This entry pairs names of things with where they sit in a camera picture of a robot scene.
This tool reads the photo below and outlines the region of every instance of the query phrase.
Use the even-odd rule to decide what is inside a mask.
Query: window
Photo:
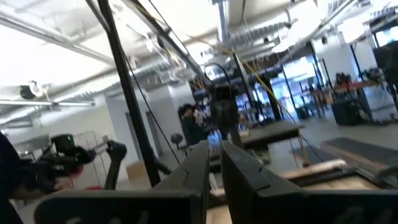
[[[380,31],[376,33],[376,38],[380,47],[389,44],[391,42],[394,42],[398,40],[398,27],[395,26],[390,29]]]

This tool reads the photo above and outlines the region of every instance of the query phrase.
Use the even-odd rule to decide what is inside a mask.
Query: black shirt
[[[184,117],[182,128],[189,146],[198,144],[201,140],[207,139],[206,132],[195,122],[194,117]]]
[[[0,133],[0,223],[23,224],[9,198],[22,183],[22,176],[17,171],[18,153]]]

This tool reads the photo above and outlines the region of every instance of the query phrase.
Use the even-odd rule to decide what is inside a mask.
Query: black bar
[[[314,64],[312,64],[313,70],[315,72],[315,77],[317,78],[318,85],[321,85],[321,81],[319,80],[318,71]]]
[[[86,0],[88,7],[90,7],[91,11],[93,11],[94,16],[97,18],[98,22],[101,24],[104,30],[109,30],[109,25],[106,22],[104,16],[101,12],[97,9],[97,6],[93,2],[93,0]]]
[[[240,66],[241,63],[240,63],[240,61],[238,59],[238,56],[235,53],[233,53],[232,56],[234,57],[235,64],[236,64],[236,66],[238,68],[237,69],[238,75],[242,79],[244,91],[246,92],[246,95],[248,96],[250,108],[254,108],[253,99],[251,98],[251,94],[250,94],[249,87],[248,87],[249,84],[246,82],[246,79],[245,79],[245,77],[243,75],[243,71],[245,71],[245,69]]]
[[[328,72],[328,67],[326,67],[326,63],[325,63],[325,59],[322,59],[322,63],[323,63],[323,66],[324,66],[324,68],[325,68],[325,72],[326,72],[326,76],[328,77],[328,82],[329,82],[329,87],[330,88],[333,88],[333,84],[332,84],[332,82],[330,81],[330,76],[329,76],[329,72]]]
[[[373,37],[374,37],[374,41],[375,41],[375,43],[376,43],[376,47],[379,48],[379,47],[380,47],[380,44],[379,44],[379,40],[377,39],[376,34],[373,34]]]
[[[356,65],[356,68],[358,69],[358,75],[359,75],[361,73],[361,67],[359,66],[358,58],[356,57],[354,47],[352,44],[350,44],[349,48],[351,49],[351,53],[353,54],[355,65]]]
[[[287,90],[289,91],[290,98],[292,99],[293,107],[294,107],[294,109],[296,109],[296,104],[294,103],[293,94],[292,94],[292,90],[290,89],[289,81],[287,81],[285,69],[284,69],[283,66],[281,66],[281,67],[282,67],[282,73],[284,74],[284,77],[285,77],[285,82],[286,82],[286,85],[287,85]]]
[[[274,89],[272,89],[272,85],[271,85],[270,79],[264,77],[264,78],[262,78],[262,81],[264,82],[264,84],[266,84],[268,89],[274,95]],[[278,107],[278,103],[276,102],[276,99],[268,91],[267,91],[267,96],[268,96],[269,104],[271,105],[271,109],[272,109],[272,112],[274,114],[275,120],[276,121],[280,121],[282,119],[282,117],[280,115],[280,110],[279,110],[279,107]]]
[[[132,125],[137,135],[138,145],[141,150],[145,168],[148,173],[148,178],[151,186],[154,187],[160,182],[160,176],[157,171],[157,166],[155,164],[154,154],[153,152],[151,152],[152,148],[149,144],[148,136],[145,131],[144,123],[142,121],[141,113],[139,111],[137,98],[132,87],[131,77],[129,75],[129,70],[127,69],[126,65],[127,58],[124,55],[123,49],[120,44],[119,35],[116,30],[109,2],[107,0],[101,0],[98,1],[98,4],[102,15],[109,25],[109,31],[106,31],[106,34],[108,35],[108,40],[112,49],[114,62],[116,64],[116,69],[120,77],[120,83],[123,89],[124,97],[126,98],[127,108],[129,109]]]
[[[317,56],[315,54],[312,54],[312,58],[313,58],[313,62],[314,62],[315,68],[317,68],[317,75],[319,75],[319,77],[320,77],[320,79],[319,79],[320,82],[318,84],[323,85],[324,84],[323,83],[323,76],[322,76],[321,70],[319,69]]]

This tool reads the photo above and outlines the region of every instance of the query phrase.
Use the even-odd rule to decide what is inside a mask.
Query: black table
[[[264,127],[250,129],[248,136],[241,137],[243,147],[245,149],[264,148],[268,144],[297,138],[304,155],[304,165],[308,164],[307,153],[303,147],[302,137],[300,135],[300,128],[302,125],[278,121],[272,124],[267,124]]]

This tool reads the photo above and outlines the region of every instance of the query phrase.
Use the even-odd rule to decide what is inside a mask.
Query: metal pole
[[[380,47],[380,44],[379,44],[379,40],[377,39],[376,34],[373,34],[373,37],[374,37],[374,41],[375,41],[375,43],[376,43],[376,47],[379,48],[379,47]]]
[[[137,98],[132,87],[129,70],[127,69],[126,65],[127,58],[120,44],[118,31],[116,30],[109,2],[107,0],[101,0],[98,1],[98,4],[102,15],[109,25],[109,31],[107,31],[106,34],[108,35],[109,44],[112,49],[116,69],[120,77],[124,97],[126,97],[127,108],[129,109],[132,125],[137,135],[138,145],[141,150],[142,158],[144,160],[144,164],[148,173],[148,178],[151,186],[154,187],[160,182],[160,176],[157,171],[154,153],[151,152],[152,148],[149,144],[148,136],[145,131],[144,122],[142,121],[141,113],[139,111]]]
[[[329,85],[330,85],[329,87],[330,87],[330,88],[333,88],[333,85],[332,85],[332,82],[331,82],[330,76],[329,76],[328,67],[326,67],[325,59],[322,59],[322,63],[323,63],[323,66],[324,66],[324,68],[325,68],[326,76],[327,76],[327,78],[328,78],[328,82],[329,82]]]
[[[244,91],[246,92],[246,95],[248,96],[250,108],[254,108],[253,97],[252,97],[253,92],[251,91],[252,89],[251,89],[251,86],[249,83],[249,77],[246,74],[246,71],[245,71],[244,67],[242,66],[242,63],[239,61],[238,56],[235,53],[233,53],[232,56],[234,57],[235,64],[238,68],[239,76],[242,79]]]
[[[266,84],[266,86],[269,88],[269,90],[272,92],[272,94],[274,94],[274,89],[272,88],[271,80],[269,78],[264,77],[262,79],[262,81],[264,82],[264,84]],[[274,114],[274,119],[276,121],[280,121],[282,119],[282,117],[280,115],[281,112],[279,111],[279,107],[278,107],[278,103],[276,102],[276,99],[274,99],[268,91],[267,91],[267,96],[269,99],[269,104],[271,105],[272,112]]]
[[[361,73],[361,67],[359,66],[358,58],[356,57],[355,49],[354,49],[352,44],[349,45],[349,49],[351,49],[351,53],[353,54],[355,65],[356,65],[356,69],[358,69],[358,74],[357,75],[359,75]]]
[[[289,82],[287,81],[285,69],[284,69],[283,66],[281,66],[281,67],[282,67],[282,73],[284,74],[284,77],[285,77],[285,82],[286,82],[286,85],[287,85],[287,89],[288,89],[288,91],[289,91],[290,98],[292,99],[293,107],[294,107],[294,109],[296,109],[296,104],[294,103],[292,90],[290,89]]]

